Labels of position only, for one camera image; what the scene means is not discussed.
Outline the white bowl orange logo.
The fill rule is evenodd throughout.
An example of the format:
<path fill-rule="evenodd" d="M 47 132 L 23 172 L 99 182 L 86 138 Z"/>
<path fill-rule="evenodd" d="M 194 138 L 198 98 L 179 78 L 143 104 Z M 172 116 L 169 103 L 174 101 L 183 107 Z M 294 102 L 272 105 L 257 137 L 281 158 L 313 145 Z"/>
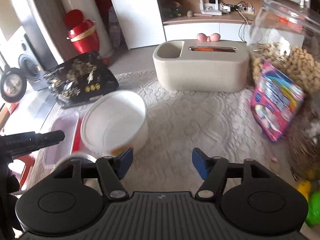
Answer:
<path fill-rule="evenodd" d="M 148 139 L 147 105 L 130 90 L 118 90 L 96 101 L 80 128 L 83 145 L 97 155 L 116 156 L 132 147 L 139 152 Z"/>

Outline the red rectangular tray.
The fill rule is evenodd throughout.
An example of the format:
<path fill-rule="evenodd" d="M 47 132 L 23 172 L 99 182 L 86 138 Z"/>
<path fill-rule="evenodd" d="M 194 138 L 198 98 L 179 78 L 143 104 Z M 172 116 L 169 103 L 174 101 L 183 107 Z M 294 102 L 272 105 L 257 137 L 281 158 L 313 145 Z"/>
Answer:
<path fill-rule="evenodd" d="M 72 154 L 79 119 L 78 112 L 71 112 L 54 121 L 50 131 L 57 135 L 58 143 L 45 148 L 42 158 L 45 168 L 54 168 L 59 161 Z"/>

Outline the stainless steel bowl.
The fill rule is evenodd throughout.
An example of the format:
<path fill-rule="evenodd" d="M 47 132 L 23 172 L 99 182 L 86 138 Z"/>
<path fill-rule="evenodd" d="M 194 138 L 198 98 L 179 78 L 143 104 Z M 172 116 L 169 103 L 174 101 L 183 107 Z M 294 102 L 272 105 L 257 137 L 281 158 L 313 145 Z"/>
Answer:
<path fill-rule="evenodd" d="M 61 158 L 54 166 L 54 169 L 59 168 L 61 165 L 64 165 L 65 163 L 68 163 L 70 161 L 76 161 L 79 160 L 82 164 L 91 164 L 95 163 L 97 159 L 93 157 L 92 155 L 89 155 L 85 152 L 75 152 L 68 156 L 65 156 Z"/>

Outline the white lace tablecloth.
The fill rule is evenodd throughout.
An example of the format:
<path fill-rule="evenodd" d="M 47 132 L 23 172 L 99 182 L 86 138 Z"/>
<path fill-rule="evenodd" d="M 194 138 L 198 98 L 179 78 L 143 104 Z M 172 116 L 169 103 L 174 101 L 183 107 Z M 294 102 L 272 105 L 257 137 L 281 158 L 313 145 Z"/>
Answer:
<path fill-rule="evenodd" d="M 271 142 L 249 109 L 251 91 L 181 92 L 164 89 L 153 70 L 117 75 L 119 87 L 139 94 L 148 108 L 148 139 L 123 179 L 127 191 L 191 191 L 202 179 L 193 148 L 232 163 L 252 158 L 291 185 L 285 139 Z"/>

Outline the black frying pan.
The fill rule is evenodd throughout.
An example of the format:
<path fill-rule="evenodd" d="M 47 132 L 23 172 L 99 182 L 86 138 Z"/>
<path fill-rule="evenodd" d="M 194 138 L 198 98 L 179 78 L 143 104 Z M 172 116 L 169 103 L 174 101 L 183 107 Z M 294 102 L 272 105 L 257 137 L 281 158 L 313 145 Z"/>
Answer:
<path fill-rule="evenodd" d="M 1 97 L 7 103 L 19 102 L 27 90 L 27 78 L 20 68 L 11 68 L 1 54 L 4 69 L 1 70 Z"/>

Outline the glass sunflower seed jar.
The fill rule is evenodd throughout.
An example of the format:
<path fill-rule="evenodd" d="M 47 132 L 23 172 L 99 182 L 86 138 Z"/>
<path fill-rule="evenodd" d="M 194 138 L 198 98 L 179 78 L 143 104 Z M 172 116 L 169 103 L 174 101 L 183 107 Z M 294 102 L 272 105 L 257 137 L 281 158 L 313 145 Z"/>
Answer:
<path fill-rule="evenodd" d="M 306 101 L 287 133 L 291 170 L 306 180 L 319 180 L 319 104 Z"/>

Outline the yellow rubber duck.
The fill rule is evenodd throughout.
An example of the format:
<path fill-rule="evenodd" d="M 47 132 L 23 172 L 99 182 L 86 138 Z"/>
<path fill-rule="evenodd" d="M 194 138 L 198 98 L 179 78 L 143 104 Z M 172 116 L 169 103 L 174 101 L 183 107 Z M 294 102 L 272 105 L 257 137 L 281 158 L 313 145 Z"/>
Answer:
<path fill-rule="evenodd" d="M 311 192 L 311 182 L 308 180 L 302 180 L 297 184 L 296 189 L 309 201 Z"/>

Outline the pink marshmallow bag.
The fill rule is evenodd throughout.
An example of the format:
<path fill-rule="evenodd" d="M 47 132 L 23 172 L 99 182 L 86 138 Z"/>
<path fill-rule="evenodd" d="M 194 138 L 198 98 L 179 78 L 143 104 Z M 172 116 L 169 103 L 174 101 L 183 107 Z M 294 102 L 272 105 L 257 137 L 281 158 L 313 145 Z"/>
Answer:
<path fill-rule="evenodd" d="M 293 80 L 264 60 L 251 97 L 251 111 L 268 138 L 275 142 L 283 136 L 305 98 Z"/>

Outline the black tea package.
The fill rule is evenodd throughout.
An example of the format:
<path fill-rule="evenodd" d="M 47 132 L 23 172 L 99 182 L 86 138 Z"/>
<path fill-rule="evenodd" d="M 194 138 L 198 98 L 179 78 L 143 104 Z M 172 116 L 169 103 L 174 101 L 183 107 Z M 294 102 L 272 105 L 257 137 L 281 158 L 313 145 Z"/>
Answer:
<path fill-rule="evenodd" d="M 119 87 L 96 51 L 78 55 L 46 71 L 43 77 L 63 108 L 94 102 Z"/>

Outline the beige tissue box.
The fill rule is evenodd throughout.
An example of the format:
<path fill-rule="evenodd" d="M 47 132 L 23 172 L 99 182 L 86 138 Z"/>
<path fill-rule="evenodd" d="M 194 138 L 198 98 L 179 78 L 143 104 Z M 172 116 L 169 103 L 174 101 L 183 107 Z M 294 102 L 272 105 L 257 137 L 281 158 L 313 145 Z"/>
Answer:
<path fill-rule="evenodd" d="M 247 82 L 249 53 L 239 42 L 168 41 L 152 57 L 157 79 L 166 89 L 238 92 Z"/>

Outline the green candy dispenser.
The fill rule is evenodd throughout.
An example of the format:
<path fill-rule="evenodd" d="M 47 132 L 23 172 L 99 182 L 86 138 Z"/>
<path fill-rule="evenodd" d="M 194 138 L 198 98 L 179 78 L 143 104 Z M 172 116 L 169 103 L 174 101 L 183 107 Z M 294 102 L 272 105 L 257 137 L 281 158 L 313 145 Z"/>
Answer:
<path fill-rule="evenodd" d="M 314 192 L 309 198 L 309 211 L 306 218 L 308 226 L 314 226 L 320 222 L 320 192 Z"/>

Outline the red lidded jar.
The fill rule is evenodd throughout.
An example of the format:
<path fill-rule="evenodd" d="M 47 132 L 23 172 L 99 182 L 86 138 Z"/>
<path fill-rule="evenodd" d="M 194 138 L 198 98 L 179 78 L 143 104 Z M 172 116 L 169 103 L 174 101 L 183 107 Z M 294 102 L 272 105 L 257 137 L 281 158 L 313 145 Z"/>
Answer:
<path fill-rule="evenodd" d="M 64 18 L 68 29 L 67 39 L 79 54 L 99 51 L 100 43 L 95 22 L 84 17 L 82 11 L 74 9 Z"/>

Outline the pink bow ornament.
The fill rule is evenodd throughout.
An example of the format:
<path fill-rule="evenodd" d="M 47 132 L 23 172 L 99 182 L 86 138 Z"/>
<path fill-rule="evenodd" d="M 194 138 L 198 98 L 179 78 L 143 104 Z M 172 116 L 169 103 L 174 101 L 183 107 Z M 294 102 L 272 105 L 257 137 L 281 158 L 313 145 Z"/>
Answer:
<path fill-rule="evenodd" d="M 207 36 L 203 33 L 199 33 L 197 35 L 197 39 L 200 41 L 200 42 L 217 42 L 219 41 L 221 38 L 220 34 L 218 33 L 213 33 L 212 35 L 210 36 Z"/>

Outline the white router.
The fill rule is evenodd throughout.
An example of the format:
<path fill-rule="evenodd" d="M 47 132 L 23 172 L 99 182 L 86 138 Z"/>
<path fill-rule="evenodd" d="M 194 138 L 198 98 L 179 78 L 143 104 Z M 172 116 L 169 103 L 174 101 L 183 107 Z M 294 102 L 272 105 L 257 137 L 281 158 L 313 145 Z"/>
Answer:
<path fill-rule="evenodd" d="M 199 6 L 202 14 L 211 16 L 222 15 L 222 11 L 219 8 L 219 0 L 215 0 L 215 3 L 205 3 L 204 0 L 200 0 Z"/>

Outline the green toy tractor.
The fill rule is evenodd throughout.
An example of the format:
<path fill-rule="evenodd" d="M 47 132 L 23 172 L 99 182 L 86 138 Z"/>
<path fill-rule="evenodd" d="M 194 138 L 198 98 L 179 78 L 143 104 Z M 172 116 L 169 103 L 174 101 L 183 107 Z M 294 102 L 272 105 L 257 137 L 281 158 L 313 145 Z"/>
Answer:
<path fill-rule="evenodd" d="M 181 4 L 175 1 L 164 3 L 161 5 L 161 16 L 164 20 L 182 17 Z"/>

